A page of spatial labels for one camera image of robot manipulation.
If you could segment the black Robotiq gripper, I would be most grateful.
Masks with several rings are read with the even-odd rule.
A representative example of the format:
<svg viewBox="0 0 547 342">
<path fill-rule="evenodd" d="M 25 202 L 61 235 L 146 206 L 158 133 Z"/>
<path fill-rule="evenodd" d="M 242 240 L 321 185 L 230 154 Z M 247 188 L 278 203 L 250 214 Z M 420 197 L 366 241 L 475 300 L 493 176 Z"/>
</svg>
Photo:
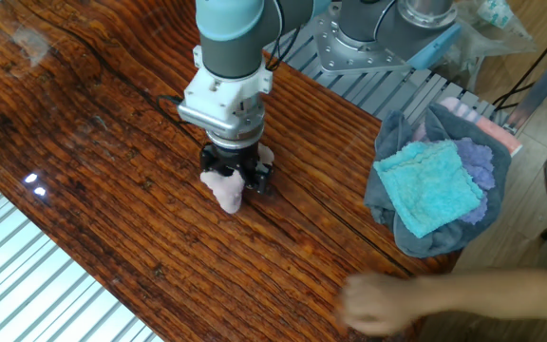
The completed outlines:
<svg viewBox="0 0 547 342">
<path fill-rule="evenodd" d="M 257 148 L 257 143 L 241 149 L 207 143 L 200 150 L 200 168 L 203 172 L 215 172 L 222 177 L 230 177 L 238 171 L 247 188 L 265 194 L 274 169 L 271 163 L 259 161 Z"/>
</svg>

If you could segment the person's bare hand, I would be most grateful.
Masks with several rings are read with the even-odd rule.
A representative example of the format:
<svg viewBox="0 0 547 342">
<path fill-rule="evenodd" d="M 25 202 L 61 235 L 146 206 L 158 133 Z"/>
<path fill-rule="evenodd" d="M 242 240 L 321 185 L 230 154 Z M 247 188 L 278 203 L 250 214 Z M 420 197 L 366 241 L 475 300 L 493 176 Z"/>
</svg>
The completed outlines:
<svg viewBox="0 0 547 342">
<path fill-rule="evenodd" d="M 385 336 L 407 328 L 422 314 L 411 280 L 376 273 L 349 275 L 340 290 L 338 317 L 359 333 Z"/>
</svg>

